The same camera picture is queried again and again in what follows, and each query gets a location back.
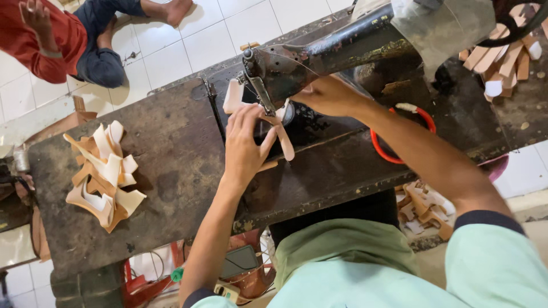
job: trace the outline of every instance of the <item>red shirt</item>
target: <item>red shirt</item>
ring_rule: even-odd
[[[0,0],[0,49],[25,65],[36,77],[50,83],[64,83],[66,75],[76,75],[76,63],[88,43],[87,32],[78,18],[62,12],[48,0],[53,35],[62,58],[40,53],[34,31],[23,22],[20,0]]]

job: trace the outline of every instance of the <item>light green t-shirt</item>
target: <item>light green t-shirt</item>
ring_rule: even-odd
[[[268,307],[548,307],[548,271],[533,243],[516,231],[458,228],[446,252],[446,290],[414,275],[404,239],[393,226],[357,219],[296,232],[276,251],[282,287]],[[210,296],[193,306],[210,307],[236,305]]]

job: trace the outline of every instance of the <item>wooden workbench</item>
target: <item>wooden workbench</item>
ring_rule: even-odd
[[[330,18],[333,22],[313,22],[266,45],[311,42],[338,28],[347,17],[341,11]],[[546,42],[541,43],[548,50]],[[548,71],[547,58],[533,62],[532,70]],[[490,104],[477,76],[459,61],[450,59],[444,64],[446,82],[438,94],[429,91],[419,64],[420,60],[411,56],[346,74],[354,76],[385,106],[405,101],[426,110],[436,122],[438,135],[478,163],[548,138],[544,79],[533,74],[517,86],[512,98],[497,98]],[[75,139],[90,136],[99,123],[113,120],[128,131],[122,148],[139,164],[135,188],[148,198],[110,235],[90,213],[64,201],[72,189],[70,179],[79,169],[70,145],[56,136],[31,147],[31,173],[58,276],[89,271],[195,235],[224,170],[222,138],[227,117],[221,106],[228,81],[239,70],[241,57],[237,56],[68,132]],[[399,82],[396,90],[380,92],[384,84],[392,82]],[[299,114],[286,127],[297,152],[295,159],[290,164],[281,161],[253,179],[238,209],[235,233],[415,178],[406,166],[378,156],[368,128],[360,122],[297,107]],[[522,130],[524,122],[529,128]],[[275,146],[271,157],[279,153]]]

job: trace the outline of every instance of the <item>smartphone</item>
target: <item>smartphone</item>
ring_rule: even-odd
[[[226,254],[225,262],[222,265],[221,279],[252,271],[258,266],[259,262],[253,246],[247,245],[235,249]]]

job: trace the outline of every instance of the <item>person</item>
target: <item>person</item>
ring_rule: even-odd
[[[71,14],[47,0],[2,0],[0,49],[47,82],[64,83],[68,74],[117,88],[124,81],[124,68],[112,49],[116,11],[177,27],[191,5],[192,0],[86,0]]]
[[[446,290],[418,277],[413,251],[393,223],[393,192],[271,225],[278,293],[269,307],[548,307],[548,271],[534,244],[466,155],[334,77],[314,81],[293,100],[324,115],[352,116],[375,130],[412,170],[454,203],[458,218],[446,251]],[[262,145],[254,143],[253,128],[262,112],[256,105],[246,106],[229,118],[225,171],[180,283],[184,308],[236,307],[212,290],[221,274],[238,201],[275,138],[269,132]],[[383,205],[380,210],[375,202]]]

